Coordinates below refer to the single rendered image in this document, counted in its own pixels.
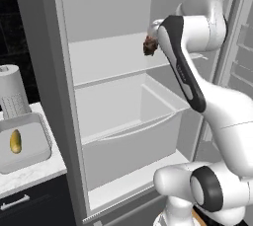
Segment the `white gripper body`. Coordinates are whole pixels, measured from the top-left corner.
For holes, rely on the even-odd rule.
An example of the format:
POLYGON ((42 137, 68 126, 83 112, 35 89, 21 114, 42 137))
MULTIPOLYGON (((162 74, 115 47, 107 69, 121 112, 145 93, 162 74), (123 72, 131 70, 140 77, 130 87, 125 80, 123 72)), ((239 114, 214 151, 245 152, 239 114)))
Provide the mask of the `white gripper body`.
POLYGON ((157 40, 158 39, 158 29, 160 27, 160 25, 162 24, 163 19, 158 19, 155 20, 151 23, 151 25, 149 26, 148 30, 147 30, 147 37, 146 39, 148 41, 152 41, 152 40, 157 40))

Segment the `brown steak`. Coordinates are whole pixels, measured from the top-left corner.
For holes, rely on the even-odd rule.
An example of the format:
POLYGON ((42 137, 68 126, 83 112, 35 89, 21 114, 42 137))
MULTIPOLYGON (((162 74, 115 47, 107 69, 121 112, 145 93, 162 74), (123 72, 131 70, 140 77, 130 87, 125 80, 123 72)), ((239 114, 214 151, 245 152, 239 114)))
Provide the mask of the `brown steak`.
POLYGON ((158 42, 155 38, 147 36, 143 43, 143 53, 145 55, 154 55, 154 52, 158 48, 158 42))

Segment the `grey tupperware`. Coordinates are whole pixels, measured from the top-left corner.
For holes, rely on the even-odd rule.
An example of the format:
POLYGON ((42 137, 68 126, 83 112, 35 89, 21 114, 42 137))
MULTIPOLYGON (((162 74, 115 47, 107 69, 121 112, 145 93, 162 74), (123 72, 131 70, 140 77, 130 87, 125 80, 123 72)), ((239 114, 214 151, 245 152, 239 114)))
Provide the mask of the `grey tupperware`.
POLYGON ((40 113, 27 113, 0 121, 0 174, 9 174, 49 159, 51 139, 40 113), (10 149, 12 132, 18 129, 22 138, 22 151, 10 149))

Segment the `yellow-green cucumber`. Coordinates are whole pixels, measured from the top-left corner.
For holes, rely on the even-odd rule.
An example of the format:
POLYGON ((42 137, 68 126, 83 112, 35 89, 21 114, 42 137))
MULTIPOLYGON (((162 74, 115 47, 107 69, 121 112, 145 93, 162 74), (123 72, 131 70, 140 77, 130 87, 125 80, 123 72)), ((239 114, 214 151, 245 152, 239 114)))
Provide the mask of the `yellow-green cucumber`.
POLYGON ((10 149, 15 154, 19 154, 22 151, 22 138, 18 129, 15 129, 11 134, 10 149))

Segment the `white fridge shelf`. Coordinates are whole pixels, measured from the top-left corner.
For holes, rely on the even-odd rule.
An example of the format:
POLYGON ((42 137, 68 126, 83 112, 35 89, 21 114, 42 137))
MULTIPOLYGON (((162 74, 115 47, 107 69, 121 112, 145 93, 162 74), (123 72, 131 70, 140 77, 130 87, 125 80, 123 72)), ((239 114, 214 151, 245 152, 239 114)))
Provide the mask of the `white fridge shelf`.
POLYGON ((143 54, 146 33, 73 42, 69 56, 75 86, 168 65, 160 49, 143 54))

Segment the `grey fridge door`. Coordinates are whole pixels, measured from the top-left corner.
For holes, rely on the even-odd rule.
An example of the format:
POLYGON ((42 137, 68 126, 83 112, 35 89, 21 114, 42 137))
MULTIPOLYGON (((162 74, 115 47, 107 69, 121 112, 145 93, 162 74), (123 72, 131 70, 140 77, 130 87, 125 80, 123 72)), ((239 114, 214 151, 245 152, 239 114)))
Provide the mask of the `grey fridge door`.
POLYGON ((235 0, 215 82, 253 99, 253 0, 235 0))

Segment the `grey fridge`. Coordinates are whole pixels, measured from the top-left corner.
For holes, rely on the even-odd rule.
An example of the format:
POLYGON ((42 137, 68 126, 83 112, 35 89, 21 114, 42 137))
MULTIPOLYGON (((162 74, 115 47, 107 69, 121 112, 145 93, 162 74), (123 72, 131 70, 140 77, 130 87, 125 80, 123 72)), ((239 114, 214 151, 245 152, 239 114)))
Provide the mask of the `grey fridge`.
POLYGON ((151 226, 164 206, 153 188, 155 170, 192 160, 219 159, 210 128, 187 104, 173 154, 98 188, 87 186, 77 89, 145 73, 186 100, 170 64, 75 86, 69 45, 145 33, 149 22, 173 12, 180 1, 18 0, 42 109, 67 168, 77 226, 151 226))

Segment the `white fridge drawer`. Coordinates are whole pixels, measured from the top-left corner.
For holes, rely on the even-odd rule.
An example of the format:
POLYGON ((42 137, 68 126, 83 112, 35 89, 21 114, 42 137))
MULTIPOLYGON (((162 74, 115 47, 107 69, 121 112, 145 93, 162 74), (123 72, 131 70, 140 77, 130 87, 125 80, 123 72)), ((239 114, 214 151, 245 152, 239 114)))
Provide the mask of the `white fridge drawer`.
POLYGON ((173 154, 188 107, 145 73, 77 89, 75 99, 89 190, 173 154))

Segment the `grey paper towel roll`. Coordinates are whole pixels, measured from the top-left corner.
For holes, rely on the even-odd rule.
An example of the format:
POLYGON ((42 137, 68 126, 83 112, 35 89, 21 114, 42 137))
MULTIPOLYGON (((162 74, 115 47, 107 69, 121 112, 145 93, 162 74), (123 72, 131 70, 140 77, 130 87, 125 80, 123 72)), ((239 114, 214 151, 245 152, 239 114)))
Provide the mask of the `grey paper towel roll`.
POLYGON ((0 107, 5 119, 31 112, 20 69, 17 65, 0 65, 0 107))

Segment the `dark cabinet drawer front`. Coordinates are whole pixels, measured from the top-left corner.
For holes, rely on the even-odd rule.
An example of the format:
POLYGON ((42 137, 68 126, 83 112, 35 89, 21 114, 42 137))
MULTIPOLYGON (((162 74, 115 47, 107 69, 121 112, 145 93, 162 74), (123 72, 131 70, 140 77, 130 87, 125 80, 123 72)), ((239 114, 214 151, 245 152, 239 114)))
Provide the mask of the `dark cabinet drawer front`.
POLYGON ((31 199, 5 211, 0 226, 77 226, 65 175, 0 199, 27 194, 31 199))

